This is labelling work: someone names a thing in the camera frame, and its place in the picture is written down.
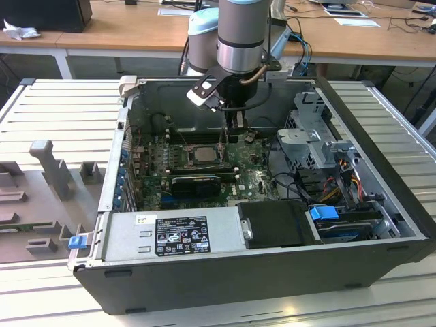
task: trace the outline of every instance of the power supply label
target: power supply label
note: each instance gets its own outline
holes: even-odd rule
[[[155,235],[159,257],[211,252],[206,216],[156,219]]]

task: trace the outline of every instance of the metal bracket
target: metal bracket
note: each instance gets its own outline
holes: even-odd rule
[[[191,89],[199,98],[207,99],[227,77],[234,75],[221,68],[221,66],[214,66],[210,68],[205,75],[203,75]]]

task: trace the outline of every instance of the blue latch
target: blue latch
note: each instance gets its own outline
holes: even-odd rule
[[[309,212],[313,220],[339,219],[338,212],[333,206],[316,206]]]
[[[77,235],[69,238],[68,247],[70,249],[86,249],[88,236]]]

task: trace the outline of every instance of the desk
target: desk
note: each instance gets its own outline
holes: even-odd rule
[[[179,58],[187,35],[187,17],[158,16],[159,5],[123,1],[91,2],[93,17],[84,33],[42,32],[35,40],[16,41],[0,36],[0,52],[52,55],[63,78],[73,78],[68,56]],[[289,16],[327,16],[314,4],[292,4]],[[420,17],[410,10],[373,9],[370,16]],[[381,28],[341,26],[333,18],[301,18],[305,39],[312,45],[314,63],[432,67],[436,62],[436,36],[388,31],[389,19],[375,19]],[[403,21],[396,24],[406,27]],[[428,24],[417,20],[419,25]],[[302,54],[299,44],[288,44],[283,59],[289,65]]]
[[[294,5],[298,12],[286,11],[287,16],[329,17],[318,5]],[[369,17],[419,18],[411,10],[391,9],[377,5]],[[299,18],[305,40],[312,45],[314,63],[346,63],[356,65],[390,65],[432,67],[436,63],[436,38],[427,32],[408,34],[399,28],[388,30],[389,19],[374,19],[381,28],[342,26],[333,18]],[[411,31],[404,20],[393,20],[394,24]],[[429,21],[413,20],[409,23],[429,25]],[[292,28],[298,31],[295,20]],[[299,45],[290,45],[284,56],[300,56]]]

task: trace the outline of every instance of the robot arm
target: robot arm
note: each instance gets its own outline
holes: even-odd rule
[[[255,108],[268,99],[271,86],[267,98],[246,105],[257,92],[258,79],[275,60],[272,21],[286,29],[280,6],[283,11],[283,0],[273,6],[271,0],[220,0],[219,15],[217,8],[194,13],[189,21],[189,64],[191,71],[204,74],[187,94],[195,105],[229,114]],[[268,19],[270,7],[278,19]]]

